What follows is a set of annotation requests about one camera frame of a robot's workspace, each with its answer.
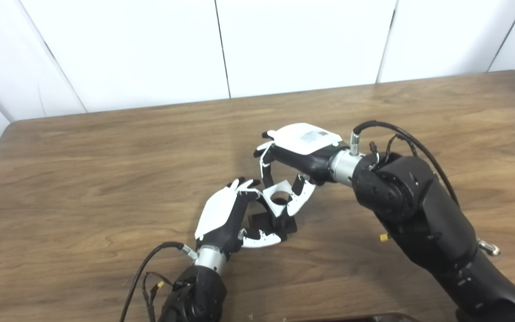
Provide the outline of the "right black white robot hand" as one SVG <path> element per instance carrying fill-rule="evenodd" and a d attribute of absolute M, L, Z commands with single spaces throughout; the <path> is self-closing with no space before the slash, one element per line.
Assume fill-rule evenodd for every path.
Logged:
<path fill-rule="evenodd" d="M 268 130 L 262 136 L 268 141 L 255 149 L 253 157 L 259 159 L 264 199 L 275 219 L 293 217 L 317 186 L 335 183 L 333 163 L 350 150 L 338 134 L 309 123 Z M 293 185 L 274 183 L 270 169 L 275 161 L 299 171 Z"/>

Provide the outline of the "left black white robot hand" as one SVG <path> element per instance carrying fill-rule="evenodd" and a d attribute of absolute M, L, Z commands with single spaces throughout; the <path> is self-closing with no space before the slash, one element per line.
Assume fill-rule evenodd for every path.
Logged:
<path fill-rule="evenodd" d="M 247 228 L 243 226 L 251 202 L 260 203 L 266 209 L 265 218 L 269 216 L 270 207 L 262 191 L 256 188 L 258 185 L 257 179 L 239 177 L 206 201 L 194 233 L 196 250 L 203 246 L 216 247 L 229 260 L 243 247 L 268 247 L 287 240 L 286 233 L 277 232 L 266 221 L 260 221 L 261 213 L 257 215 L 257 223 L 250 220 Z"/>

